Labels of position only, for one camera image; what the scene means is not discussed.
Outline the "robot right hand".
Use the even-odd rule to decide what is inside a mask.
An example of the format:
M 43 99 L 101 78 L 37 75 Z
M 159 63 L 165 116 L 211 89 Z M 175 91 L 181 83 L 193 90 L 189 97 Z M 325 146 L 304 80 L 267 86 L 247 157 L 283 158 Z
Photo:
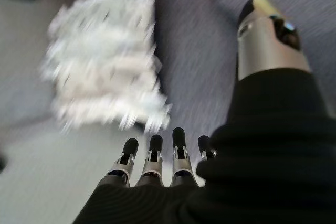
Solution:
M 295 26 L 268 0 L 249 0 L 237 39 L 226 123 L 198 140 L 205 185 L 176 128 L 171 186 L 146 168 L 128 187 L 137 144 L 130 139 L 75 223 L 335 223 L 335 119 Z

